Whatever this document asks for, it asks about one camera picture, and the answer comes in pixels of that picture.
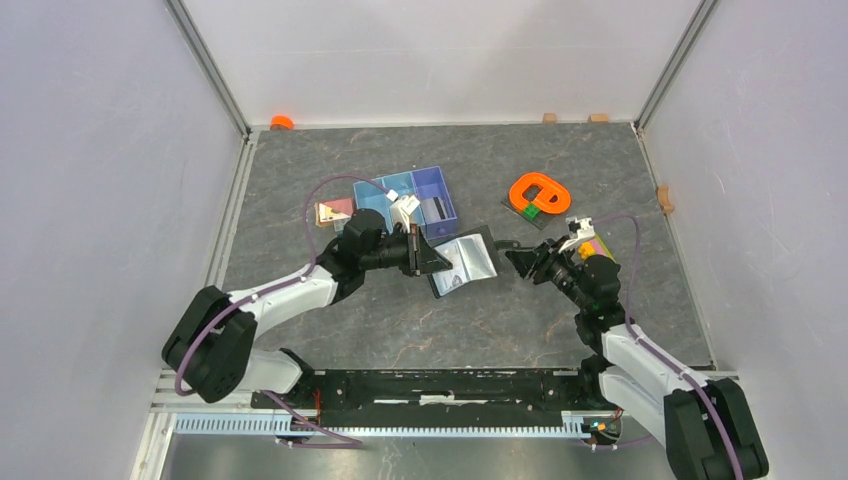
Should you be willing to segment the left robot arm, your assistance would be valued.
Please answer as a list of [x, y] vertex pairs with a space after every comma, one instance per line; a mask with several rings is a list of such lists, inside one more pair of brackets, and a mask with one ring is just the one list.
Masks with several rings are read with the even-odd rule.
[[383, 217], [359, 209], [340, 235], [292, 274], [259, 287], [227, 293], [199, 290], [166, 340], [161, 357], [176, 374], [178, 395], [216, 403], [241, 384], [270, 390], [290, 407], [306, 405], [313, 379], [294, 356], [255, 349], [257, 338], [305, 312], [338, 304], [371, 270], [396, 268], [408, 277], [448, 271], [452, 263], [416, 225], [386, 231]]

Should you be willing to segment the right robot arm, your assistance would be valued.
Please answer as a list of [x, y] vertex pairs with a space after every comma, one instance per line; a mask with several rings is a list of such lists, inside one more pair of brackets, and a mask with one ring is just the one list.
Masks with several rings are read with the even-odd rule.
[[580, 400], [633, 417], [664, 447], [678, 479], [766, 477], [769, 460], [741, 386], [687, 367], [650, 340], [619, 300], [613, 259], [576, 261], [561, 245], [548, 239], [504, 255], [522, 278], [552, 284], [577, 307], [578, 336], [593, 352], [579, 369]]

